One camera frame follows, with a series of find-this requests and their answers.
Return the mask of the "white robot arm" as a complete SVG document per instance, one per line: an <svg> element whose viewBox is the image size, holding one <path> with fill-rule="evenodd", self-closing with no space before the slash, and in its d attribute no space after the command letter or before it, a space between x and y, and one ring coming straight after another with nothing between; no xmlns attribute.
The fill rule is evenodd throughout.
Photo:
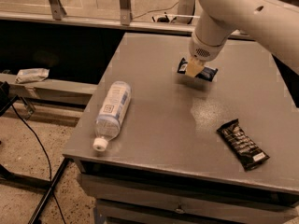
<svg viewBox="0 0 299 224"><path fill-rule="evenodd" d="M299 7L279 0L199 0L203 11L189 53L214 60L228 36L242 30L295 73L299 72Z"/></svg>

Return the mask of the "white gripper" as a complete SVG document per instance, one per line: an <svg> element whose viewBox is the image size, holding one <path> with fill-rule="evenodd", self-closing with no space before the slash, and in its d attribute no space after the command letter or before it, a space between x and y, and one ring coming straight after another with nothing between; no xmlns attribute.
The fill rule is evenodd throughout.
<svg viewBox="0 0 299 224"><path fill-rule="evenodd" d="M189 53L192 57L188 60L185 75L196 77L203 71L204 62L214 60L223 47L223 44L219 46L207 45L197 37L196 33L192 33L192 38L189 43Z"/></svg>

